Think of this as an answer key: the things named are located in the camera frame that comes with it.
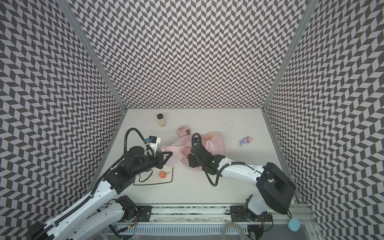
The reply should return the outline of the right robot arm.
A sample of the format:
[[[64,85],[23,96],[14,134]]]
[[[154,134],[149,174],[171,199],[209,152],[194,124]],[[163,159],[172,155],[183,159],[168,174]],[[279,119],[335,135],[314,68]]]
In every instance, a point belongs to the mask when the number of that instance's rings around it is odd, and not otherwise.
[[[256,186],[258,192],[251,194],[243,206],[249,221],[255,221],[269,210],[292,216],[290,205],[296,185],[277,165],[268,162],[265,166],[253,166],[223,155],[214,156],[200,143],[192,144],[189,158],[194,167],[202,167],[213,187],[219,184],[220,178],[233,178]]]

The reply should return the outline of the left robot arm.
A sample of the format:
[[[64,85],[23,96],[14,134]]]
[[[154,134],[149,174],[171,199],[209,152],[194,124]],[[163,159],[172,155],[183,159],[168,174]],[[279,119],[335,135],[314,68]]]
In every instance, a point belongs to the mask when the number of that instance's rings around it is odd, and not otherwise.
[[[121,219],[137,218],[136,204],[128,196],[120,196],[135,182],[137,175],[153,168],[162,169],[171,152],[154,151],[135,146],[125,151],[96,181],[94,187],[67,210],[28,229],[29,240],[85,240],[99,230]]]

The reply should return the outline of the small red apple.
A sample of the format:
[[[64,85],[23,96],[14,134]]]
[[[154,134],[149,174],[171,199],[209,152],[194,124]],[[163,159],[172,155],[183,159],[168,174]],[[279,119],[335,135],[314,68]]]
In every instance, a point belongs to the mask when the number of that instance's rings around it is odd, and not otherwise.
[[[169,174],[170,174],[169,172],[161,171],[161,172],[159,173],[159,177],[160,177],[161,179],[165,179]]]

